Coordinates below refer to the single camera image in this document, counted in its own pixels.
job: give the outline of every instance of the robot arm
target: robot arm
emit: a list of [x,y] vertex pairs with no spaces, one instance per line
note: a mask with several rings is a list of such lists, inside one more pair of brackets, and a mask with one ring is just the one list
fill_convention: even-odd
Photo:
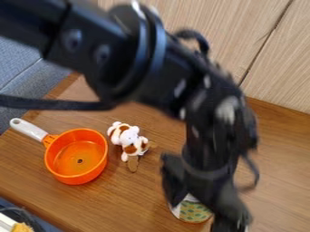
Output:
[[[215,213],[214,232],[245,231],[251,216],[232,179],[239,156],[257,145],[255,118],[231,75],[208,58],[200,34],[168,34],[157,13],[137,2],[103,12],[84,0],[2,0],[0,34],[83,73],[101,99],[0,95],[0,106],[102,111],[137,101],[185,121],[181,158],[163,156],[168,201],[173,205],[179,193],[190,192]],[[200,51],[189,50],[181,39],[196,39]]]

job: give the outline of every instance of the plush toy ear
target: plush toy ear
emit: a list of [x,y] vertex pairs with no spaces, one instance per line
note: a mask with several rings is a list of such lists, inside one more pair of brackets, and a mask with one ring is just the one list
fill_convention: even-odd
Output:
[[133,126],[133,127],[131,127],[131,129],[133,131],[135,131],[136,133],[139,133],[139,131],[140,131],[139,127],[137,127],[137,126]]
[[116,121],[112,125],[113,125],[113,127],[117,127],[118,125],[121,125],[121,122],[120,121]]

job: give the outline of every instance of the metal screw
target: metal screw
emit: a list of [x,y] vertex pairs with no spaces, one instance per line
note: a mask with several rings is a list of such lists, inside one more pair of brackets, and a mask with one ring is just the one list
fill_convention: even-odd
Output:
[[106,44],[102,44],[97,47],[93,53],[93,60],[99,64],[104,64],[110,56],[110,47]]
[[65,31],[62,36],[63,47],[70,53],[75,53],[82,44],[82,32],[79,29]]

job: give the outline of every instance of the orange frying pan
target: orange frying pan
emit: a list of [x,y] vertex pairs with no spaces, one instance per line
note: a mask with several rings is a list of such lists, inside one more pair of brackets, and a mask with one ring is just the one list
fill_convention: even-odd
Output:
[[96,130],[75,129],[51,135],[21,119],[10,120],[10,125],[44,144],[46,168],[65,184],[89,182],[98,177],[107,164],[107,141]]

